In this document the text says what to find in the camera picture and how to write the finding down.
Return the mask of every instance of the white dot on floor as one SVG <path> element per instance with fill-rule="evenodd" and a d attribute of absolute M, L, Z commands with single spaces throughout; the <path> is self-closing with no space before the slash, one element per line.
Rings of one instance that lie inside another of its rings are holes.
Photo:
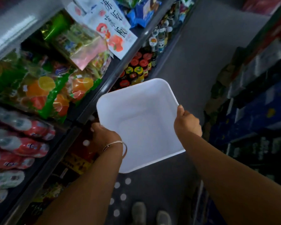
<path fill-rule="evenodd" d="M 83 146 L 87 147 L 88 145 L 90 145 L 90 141 L 84 140 L 82 144 L 83 144 Z"/>
<path fill-rule="evenodd" d="M 126 185 L 129 185 L 131 183 L 131 178 L 126 178 L 125 183 Z"/>
<path fill-rule="evenodd" d="M 114 211 L 113 211 L 113 215 L 114 215 L 115 217 L 118 217 L 118 216 L 120 215 L 120 211 L 119 211 L 118 209 L 114 210 Z"/>
<path fill-rule="evenodd" d="M 126 194 L 121 194 L 121 200 L 126 200 L 126 198 L 127 198 L 127 195 Z"/>
<path fill-rule="evenodd" d="M 120 187 L 120 183 L 119 182 L 116 182 L 115 184 L 114 184 L 114 187 L 117 189 L 117 188 L 119 188 Z"/>

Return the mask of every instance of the aisle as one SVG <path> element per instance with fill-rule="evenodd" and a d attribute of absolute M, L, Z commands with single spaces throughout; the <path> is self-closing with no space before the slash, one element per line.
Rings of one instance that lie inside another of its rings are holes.
<path fill-rule="evenodd" d="M 201 123 L 217 73 L 230 61 L 236 47 L 246 46 L 268 19 L 238 11 L 231 7 L 234 1 L 230 2 L 201 0 L 157 75 L 169 82 L 178 102 L 199 117 Z M 196 180 L 198 175 L 185 153 L 129 174 L 119 174 L 120 187 L 114 189 L 114 203 L 109 206 L 105 224 L 130 223 L 133 202 L 144 201 L 147 224 L 156 224 L 156 214 L 162 209 L 168 211 L 176 225 L 179 215 L 189 213 L 181 204 L 187 188 L 192 188 Z M 122 194 L 126 195 L 124 201 L 120 199 Z"/>
<path fill-rule="evenodd" d="M 246 47 L 268 20 L 237 10 L 240 6 L 234 0 L 201 0 L 157 75 L 170 84 L 178 102 L 200 123 L 217 74 L 236 47 Z"/>

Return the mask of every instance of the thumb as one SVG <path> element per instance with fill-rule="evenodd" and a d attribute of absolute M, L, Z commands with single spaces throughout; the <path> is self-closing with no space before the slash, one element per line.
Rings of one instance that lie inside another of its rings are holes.
<path fill-rule="evenodd" d="M 177 117 L 183 116 L 183 114 L 184 114 L 184 108 L 183 108 L 182 105 L 179 105 L 179 106 L 177 107 Z"/>
<path fill-rule="evenodd" d="M 92 124 L 91 130 L 92 130 L 93 132 L 96 132 L 96 131 L 98 131 L 98 130 L 101 130 L 102 128 L 103 128 L 103 126 L 102 126 L 99 122 L 94 122 L 94 123 Z"/>

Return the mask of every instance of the shoe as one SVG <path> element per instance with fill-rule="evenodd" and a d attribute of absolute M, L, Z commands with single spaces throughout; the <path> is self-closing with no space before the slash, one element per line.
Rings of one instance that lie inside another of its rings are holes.
<path fill-rule="evenodd" d="M 131 213 L 134 225 L 146 225 L 147 209 L 143 202 L 134 203 Z"/>
<path fill-rule="evenodd" d="M 157 225 L 172 225 L 170 215 L 165 211 L 159 211 L 156 216 Z"/>

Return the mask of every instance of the silver bracelet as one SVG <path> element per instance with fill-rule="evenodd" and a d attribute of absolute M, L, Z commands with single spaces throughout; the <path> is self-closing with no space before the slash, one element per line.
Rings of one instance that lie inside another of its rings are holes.
<path fill-rule="evenodd" d="M 110 145 L 115 144 L 115 143 L 122 143 L 123 145 L 125 145 L 126 149 L 125 149 L 125 153 L 124 153 L 124 155 L 123 155 L 123 158 L 124 158 L 124 157 L 126 156 L 126 154 L 127 154 L 127 149 L 128 149 L 128 147 L 127 147 L 127 145 L 125 144 L 125 142 L 123 142 L 123 141 L 121 141 L 121 140 L 117 140 L 117 141 L 115 141 L 115 142 L 112 142 L 112 143 L 106 145 L 106 146 L 103 148 L 103 151 L 105 151 Z"/>

